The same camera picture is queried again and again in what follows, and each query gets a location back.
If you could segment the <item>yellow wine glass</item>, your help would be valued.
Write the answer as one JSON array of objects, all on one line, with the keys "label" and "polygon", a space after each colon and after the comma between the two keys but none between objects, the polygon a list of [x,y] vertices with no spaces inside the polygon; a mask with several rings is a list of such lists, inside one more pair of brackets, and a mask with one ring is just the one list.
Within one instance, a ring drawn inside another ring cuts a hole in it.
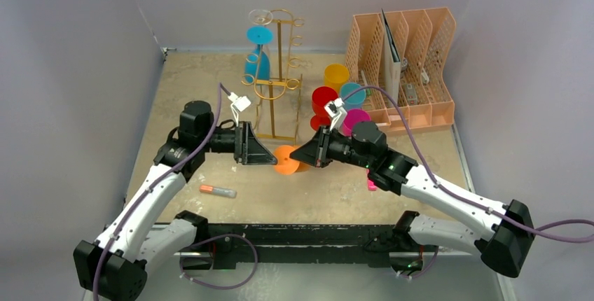
[{"label": "yellow wine glass", "polygon": [[349,81],[350,72],[342,64],[330,64],[324,70],[324,85],[340,92],[341,87]]}]

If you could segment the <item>light blue wine glass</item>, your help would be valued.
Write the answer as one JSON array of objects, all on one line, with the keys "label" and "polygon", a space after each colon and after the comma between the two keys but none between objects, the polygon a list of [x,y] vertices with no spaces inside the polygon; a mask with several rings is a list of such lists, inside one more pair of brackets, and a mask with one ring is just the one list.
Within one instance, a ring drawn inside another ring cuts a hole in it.
[{"label": "light blue wine glass", "polygon": [[366,100],[366,91],[359,90],[360,88],[360,84],[351,82],[341,86],[338,95],[343,100],[344,108],[347,111],[362,108]]}]

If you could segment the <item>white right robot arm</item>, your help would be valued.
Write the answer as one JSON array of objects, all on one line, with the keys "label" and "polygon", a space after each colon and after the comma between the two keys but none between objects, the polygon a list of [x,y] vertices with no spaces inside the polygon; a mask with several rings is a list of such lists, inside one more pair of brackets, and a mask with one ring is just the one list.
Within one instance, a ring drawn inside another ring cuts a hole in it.
[{"label": "white right robot arm", "polygon": [[417,200],[448,215],[438,220],[415,212],[402,215],[393,231],[403,250],[416,244],[436,245],[478,255],[498,274],[519,276],[535,236],[526,204],[481,197],[433,175],[416,160],[389,147],[374,122],[357,123],[350,136],[321,126],[291,159],[324,168],[333,161],[362,167],[381,190]]}]

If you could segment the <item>teal wine glass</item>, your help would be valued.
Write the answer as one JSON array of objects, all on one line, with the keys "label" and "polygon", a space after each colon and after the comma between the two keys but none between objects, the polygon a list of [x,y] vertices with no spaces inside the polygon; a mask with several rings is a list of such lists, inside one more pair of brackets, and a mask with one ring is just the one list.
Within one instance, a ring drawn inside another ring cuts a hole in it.
[{"label": "teal wine glass", "polygon": [[244,80],[248,84],[252,84],[254,78],[259,81],[270,80],[270,60],[264,51],[264,46],[273,40],[272,32],[259,25],[248,28],[246,36],[248,41],[255,45],[255,48],[247,55],[244,64]]}]

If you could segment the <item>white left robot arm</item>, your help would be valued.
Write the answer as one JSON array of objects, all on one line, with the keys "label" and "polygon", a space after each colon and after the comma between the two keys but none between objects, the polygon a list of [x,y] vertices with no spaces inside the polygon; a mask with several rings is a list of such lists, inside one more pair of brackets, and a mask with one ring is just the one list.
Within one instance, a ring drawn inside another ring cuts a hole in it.
[{"label": "white left robot arm", "polygon": [[203,250],[216,240],[208,220],[190,211],[178,213],[163,230],[149,235],[159,215],[205,162],[205,155],[230,153],[241,165],[274,165],[277,158],[256,138],[239,114],[247,97],[230,97],[233,118],[218,122],[219,110],[190,101],[159,148],[142,186],[114,222],[92,242],[80,241],[74,263],[81,287],[94,297],[136,300],[149,274],[177,251]]}]

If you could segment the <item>red wine glass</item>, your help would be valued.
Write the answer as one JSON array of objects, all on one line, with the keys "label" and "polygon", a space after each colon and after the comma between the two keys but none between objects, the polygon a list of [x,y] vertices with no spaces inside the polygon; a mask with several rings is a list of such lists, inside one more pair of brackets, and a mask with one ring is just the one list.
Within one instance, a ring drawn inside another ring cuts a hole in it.
[{"label": "red wine glass", "polygon": [[331,119],[324,108],[330,101],[338,98],[337,92],[328,86],[317,87],[311,96],[311,106],[314,115],[310,119],[310,126],[317,131],[322,125],[329,125]]}]

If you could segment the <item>orange wine glass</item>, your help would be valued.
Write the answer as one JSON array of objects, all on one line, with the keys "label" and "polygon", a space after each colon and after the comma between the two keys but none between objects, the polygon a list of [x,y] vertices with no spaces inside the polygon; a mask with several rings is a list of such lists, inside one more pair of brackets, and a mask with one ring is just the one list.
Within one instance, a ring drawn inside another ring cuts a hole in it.
[{"label": "orange wine glass", "polygon": [[277,164],[273,168],[277,173],[291,175],[305,172],[310,168],[310,165],[290,158],[290,154],[297,148],[297,146],[292,145],[281,145],[274,150],[273,155],[277,158]]}]

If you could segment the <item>magenta wine glass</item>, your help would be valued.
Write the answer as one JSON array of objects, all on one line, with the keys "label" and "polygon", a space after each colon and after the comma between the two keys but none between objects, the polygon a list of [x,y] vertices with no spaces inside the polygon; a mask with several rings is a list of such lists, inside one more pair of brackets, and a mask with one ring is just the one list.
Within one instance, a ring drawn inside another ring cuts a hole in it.
[{"label": "magenta wine glass", "polygon": [[343,135],[350,137],[352,129],[357,123],[370,121],[369,114],[360,108],[353,108],[347,111],[347,115],[342,123],[341,132]]}]

